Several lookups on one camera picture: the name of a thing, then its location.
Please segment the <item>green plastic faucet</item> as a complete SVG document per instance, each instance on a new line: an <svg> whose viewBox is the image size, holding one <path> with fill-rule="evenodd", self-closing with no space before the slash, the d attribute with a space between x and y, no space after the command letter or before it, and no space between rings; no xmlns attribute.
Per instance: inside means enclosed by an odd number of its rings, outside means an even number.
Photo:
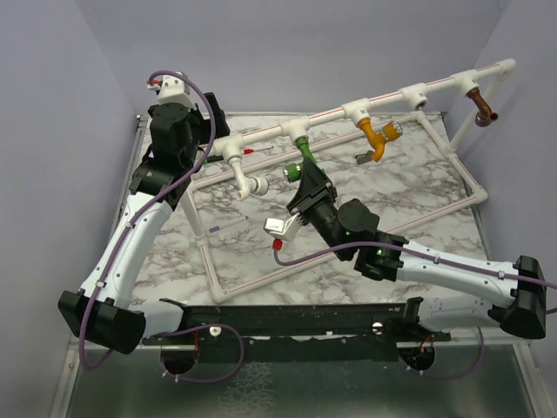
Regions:
<svg viewBox="0 0 557 418"><path fill-rule="evenodd" d="M302 166L306 159L315 161L309 145L309 137L307 135L297 138L294 142L299 150L302 160L298 163L290 163L284 167L283 174L288 183L299 181L302 173Z"/></svg>

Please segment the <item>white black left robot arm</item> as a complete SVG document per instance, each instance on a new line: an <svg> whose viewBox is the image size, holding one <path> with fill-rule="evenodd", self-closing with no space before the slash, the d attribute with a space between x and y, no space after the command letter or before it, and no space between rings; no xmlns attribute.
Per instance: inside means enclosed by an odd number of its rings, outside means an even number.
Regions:
<svg viewBox="0 0 557 418"><path fill-rule="evenodd" d="M81 342L129 354L141 340L156 334L176 344L190 338L192 323L178 303L161 300L133 310L131 299L151 245L188 185L165 196L161 191L193 169L198 148L208 143L212 131L219 138L230 132L215 95L207 92L205 98L213 120L177 98L149 108L151 143L132 174L117 229L79 291L65 291L58 301L60 313Z"/></svg>

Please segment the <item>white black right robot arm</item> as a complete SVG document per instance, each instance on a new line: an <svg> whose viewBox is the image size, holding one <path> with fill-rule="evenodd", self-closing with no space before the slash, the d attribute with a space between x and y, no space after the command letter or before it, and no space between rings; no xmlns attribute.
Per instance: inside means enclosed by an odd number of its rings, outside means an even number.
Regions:
<svg viewBox="0 0 557 418"><path fill-rule="evenodd" d="M536 258L474 260L435 250L380 231L379 215L359 199L336 206L336 198L332 181L305 158L298 190L286 208L327 244L316 257L332 253L371 280L426 283L461 294L454 300L421 301L416 311L403 315L399 329L408 340L420 340L430 330L481 326L528 340L546 337L548 284Z"/></svg>

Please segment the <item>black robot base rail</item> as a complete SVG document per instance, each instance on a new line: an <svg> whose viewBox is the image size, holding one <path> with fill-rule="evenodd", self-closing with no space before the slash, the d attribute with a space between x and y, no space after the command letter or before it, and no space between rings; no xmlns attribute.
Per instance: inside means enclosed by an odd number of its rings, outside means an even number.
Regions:
<svg viewBox="0 0 557 418"><path fill-rule="evenodd" d="M184 306L175 336L147 346L199 344L202 362L396 361L400 343L432 331L419 323L422 298L349 305Z"/></svg>

